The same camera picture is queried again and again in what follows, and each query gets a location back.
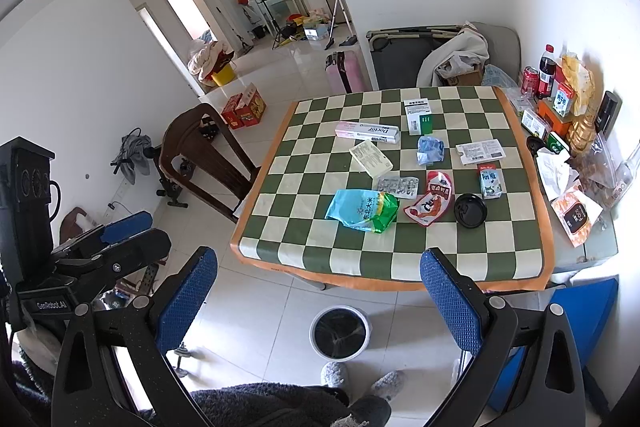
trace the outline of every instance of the person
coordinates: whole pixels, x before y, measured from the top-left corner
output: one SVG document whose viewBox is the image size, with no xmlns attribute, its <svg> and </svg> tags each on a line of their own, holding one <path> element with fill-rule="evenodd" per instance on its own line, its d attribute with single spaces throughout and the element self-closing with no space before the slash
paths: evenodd
<svg viewBox="0 0 640 427">
<path fill-rule="evenodd" d="M 320 385 L 249 383 L 194 391 L 191 396 L 216 426 L 384 427 L 391 417 L 389 403 L 405 380 L 402 371 L 387 373 L 365 396 L 351 403 L 346 364 L 329 362 L 322 368 Z M 153 410 L 143 411 L 141 416 L 153 425 L 162 425 Z"/>
</svg>

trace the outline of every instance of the red gift box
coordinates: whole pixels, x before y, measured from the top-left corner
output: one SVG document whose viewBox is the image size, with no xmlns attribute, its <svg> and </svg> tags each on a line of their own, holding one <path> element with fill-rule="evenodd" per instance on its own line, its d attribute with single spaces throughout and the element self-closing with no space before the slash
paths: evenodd
<svg viewBox="0 0 640 427">
<path fill-rule="evenodd" d="M 236 105 L 236 115 L 242 119 L 245 126 L 260 123 L 266 104 L 253 83 L 249 84 Z"/>
<path fill-rule="evenodd" d="M 231 129 L 238 129 L 244 126 L 242 123 L 242 119 L 236 113 L 236 105 L 242 98 L 242 93 L 238 93 L 233 95 L 225 105 L 225 108 L 222 110 L 222 118 L 225 119 L 226 124 L 231 127 Z"/>
</svg>

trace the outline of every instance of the screw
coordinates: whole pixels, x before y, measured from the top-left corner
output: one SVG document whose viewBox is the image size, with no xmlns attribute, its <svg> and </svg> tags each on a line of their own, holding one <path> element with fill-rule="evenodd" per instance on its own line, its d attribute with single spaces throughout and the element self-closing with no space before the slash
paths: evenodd
<svg viewBox="0 0 640 427">
<path fill-rule="evenodd" d="M 87 311 L 89 311 L 89 305 L 86 303 L 81 303 L 81 304 L 78 304 L 78 306 L 76 306 L 75 313 L 78 317 L 82 317 L 83 315 L 86 314 Z"/>
<path fill-rule="evenodd" d="M 146 295 L 141 295 L 133 299 L 133 307 L 137 310 L 146 308 L 148 304 L 149 304 L 149 297 L 147 297 Z"/>
<path fill-rule="evenodd" d="M 551 311 L 554 315 L 557 315 L 558 317 L 564 313 L 564 309 L 562 309 L 562 306 L 556 303 L 553 303 L 551 304 L 551 306 L 549 306 L 549 311 Z"/>
<path fill-rule="evenodd" d="M 506 306 L 506 302 L 504 302 L 504 299 L 502 297 L 498 297 L 497 295 L 489 297 L 489 304 L 492 308 L 496 308 L 497 310 L 501 310 Z"/>
</svg>

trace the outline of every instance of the red can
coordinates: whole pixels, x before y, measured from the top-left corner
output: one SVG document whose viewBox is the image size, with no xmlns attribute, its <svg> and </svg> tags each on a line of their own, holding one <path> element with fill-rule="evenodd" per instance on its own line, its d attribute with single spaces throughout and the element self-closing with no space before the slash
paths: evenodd
<svg viewBox="0 0 640 427">
<path fill-rule="evenodd" d="M 540 83 L 540 73 L 535 68 L 527 66 L 522 71 L 522 87 L 520 92 L 522 94 L 531 93 L 531 96 L 535 96 L 538 92 L 538 84 Z"/>
</svg>

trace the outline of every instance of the yellow bucket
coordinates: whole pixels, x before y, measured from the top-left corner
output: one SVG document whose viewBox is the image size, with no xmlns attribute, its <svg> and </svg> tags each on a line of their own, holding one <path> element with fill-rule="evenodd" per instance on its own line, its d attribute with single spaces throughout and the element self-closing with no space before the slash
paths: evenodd
<svg viewBox="0 0 640 427">
<path fill-rule="evenodd" d="M 235 79 L 235 77 L 236 72 L 234 71 L 234 68 L 231 67 L 231 63 L 227 64 L 218 73 L 211 73 L 211 78 L 213 78 L 213 81 L 219 86 L 228 84 Z"/>
</svg>

